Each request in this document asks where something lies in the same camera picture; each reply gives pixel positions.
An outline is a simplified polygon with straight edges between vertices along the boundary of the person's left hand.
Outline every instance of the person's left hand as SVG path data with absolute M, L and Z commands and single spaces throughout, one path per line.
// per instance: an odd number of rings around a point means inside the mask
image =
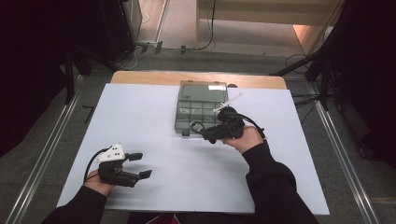
M 87 180 L 84 182 L 84 186 L 105 196 L 107 196 L 114 188 L 114 185 L 109 185 L 100 181 L 98 170 L 94 170 L 88 174 Z

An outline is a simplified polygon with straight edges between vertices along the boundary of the transparent plastic box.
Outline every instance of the transparent plastic box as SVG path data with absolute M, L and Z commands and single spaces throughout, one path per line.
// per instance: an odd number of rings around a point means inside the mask
M 190 136 L 190 124 L 199 121 L 205 127 L 220 123 L 214 108 L 228 101 L 225 82 L 181 81 L 177 98 L 176 133 Z

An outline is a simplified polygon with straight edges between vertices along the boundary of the white tabletop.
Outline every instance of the white tabletop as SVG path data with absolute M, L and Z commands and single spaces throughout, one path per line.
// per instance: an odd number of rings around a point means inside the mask
M 90 158 L 116 143 L 124 152 L 142 152 L 126 161 L 125 172 L 152 170 L 134 188 L 115 187 L 107 209 L 132 211 L 253 213 L 245 175 L 248 165 L 234 148 L 175 132 L 179 86 L 107 84 L 67 177 L 58 206 L 68 203 L 82 184 Z M 294 173 L 310 210 L 329 210 L 289 91 L 228 89 L 244 93 L 232 107 L 265 128 L 272 155 Z M 94 163 L 91 170 L 97 169 Z

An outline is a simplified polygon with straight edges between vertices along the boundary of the black sweater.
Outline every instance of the black sweater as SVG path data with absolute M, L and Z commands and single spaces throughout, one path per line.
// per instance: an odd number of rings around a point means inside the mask
M 242 156 L 249 165 L 247 185 L 255 203 L 255 214 L 245 218 L 217 213 L 179 214 L 177 219 L 181 224 L 318 223 L 298 195 L 293 173 L 274 160 L 266 142 Z M 56 208 L 43 223 L 100 223 L 105 204 L 104 195 L 82 186 L 74 199 Z

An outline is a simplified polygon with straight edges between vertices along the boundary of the hand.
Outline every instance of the hand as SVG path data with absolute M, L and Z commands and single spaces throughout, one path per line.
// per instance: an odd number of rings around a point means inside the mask
M 87 180 L 84 182 L 84 186 L 105 196 L 107 196 L 114 188 L 114 185 L 109 185 L 100 181 L 98 170 L 94 170 L 88 174 Z
M 235 147 L 241 154 L 263 142 L 262 136 L 257 129 L 252 126 L 245 126 L 242 137 L 238 139 L 225 138 L 221 141 L 230 147 Z

